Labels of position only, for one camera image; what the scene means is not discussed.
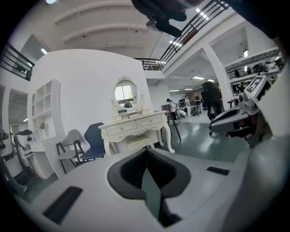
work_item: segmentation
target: chair backrest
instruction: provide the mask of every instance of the chair backrest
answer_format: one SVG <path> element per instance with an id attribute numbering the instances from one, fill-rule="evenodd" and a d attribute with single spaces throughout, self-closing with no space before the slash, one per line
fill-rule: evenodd
<path id="1" fill-rule="evenodd" d="M 62 145 L 63 146 L 72 145 L 74 141 L 80 140 L 80 137 L 81 137 L 80 132 L 78 132 L 78 130 L 76 129 L 72 129 L 71 131 L 69 131 L 65 140 L 62 141 Z"/>
<path id="2" fill-rule="evenodd" d="M 104 140 L 102 139 L 101 129 L 99 126 L 104 125 L 102 122 L 91 124 L 87 131 L 84 134 L 86 141 L 90 144 L 91 147 L 96 147 L 104 145 Z"/>

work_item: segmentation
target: curved white wall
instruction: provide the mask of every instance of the curved white wall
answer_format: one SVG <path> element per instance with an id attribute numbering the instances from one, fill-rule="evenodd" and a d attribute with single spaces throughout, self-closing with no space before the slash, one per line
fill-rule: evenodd
<path id="1" fill-rule="evenodd" d="M 142 63 L 130 57 L 89 49 L 60 50 L 43 56 L 36 64 L 28 100 L 36 89 L 53 78 L 61 82 L 60 107 L 64 132 L 77 129 L 83 135 L 94 123 L 111 121 L 111 99 L 117 80 L 130 77 L 152 108 Z M 151 135 L 157 142 L 155 134 Z M 118 144 L 119 151 L 126 148 Z"/>

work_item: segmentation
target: drawer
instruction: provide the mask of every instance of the drawer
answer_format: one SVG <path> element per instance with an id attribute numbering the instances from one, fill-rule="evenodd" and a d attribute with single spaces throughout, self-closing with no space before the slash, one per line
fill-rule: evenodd
<path id="1" fill-rule="evenodd" d="M 39 152 L 39 151 L 44 151 L 44 147 L 42 145 L 42 143 L 32 143 L 30 144 L 30 148 L 31 148 L 31 151 L 36 151 L 36 152 Z"/>
<path id="2" fill-rule="evenodd" d="M 136 123 L 135 121 L 130 121 L 127 123 L 122 123 L 115 126 L 107 127 L 106 131 L 107 131 L 108 136 L 113 136 L 113 135 L 123 133 L 125 131 L 134 130 L 134 129 L 137 129 Z"/>
<path id="3" fill-rule="evenodd" d="M 162 122 L 161 114 L 136 120 L 137 128 Z"/>

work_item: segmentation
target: blue chair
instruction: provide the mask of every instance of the blue chair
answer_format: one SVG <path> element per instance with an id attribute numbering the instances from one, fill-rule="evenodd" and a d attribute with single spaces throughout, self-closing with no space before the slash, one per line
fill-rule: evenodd
<path id="1" fill-rule="evenodd" d="M 90 144 L 90 149 L 80 157 L 84 162 L 104 158 L 106 152 L 104 140 L 101 136 L 101 129 L 99 129 L 99 126 L 101 125 L 104 125 L 104 123 L 99 122 L 90 125 L 84 134 L 86 141 Z"/>

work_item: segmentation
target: black pants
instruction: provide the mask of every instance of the black pants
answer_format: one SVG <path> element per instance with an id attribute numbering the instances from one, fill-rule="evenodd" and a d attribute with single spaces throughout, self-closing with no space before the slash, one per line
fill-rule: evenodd
<path id="1" fill-rule="evenodd" d="M 172 114 L 174 120 L 177 120 L 177 118 L 176 118 L 176 112 L 171 112 L 171 114 Z"/>

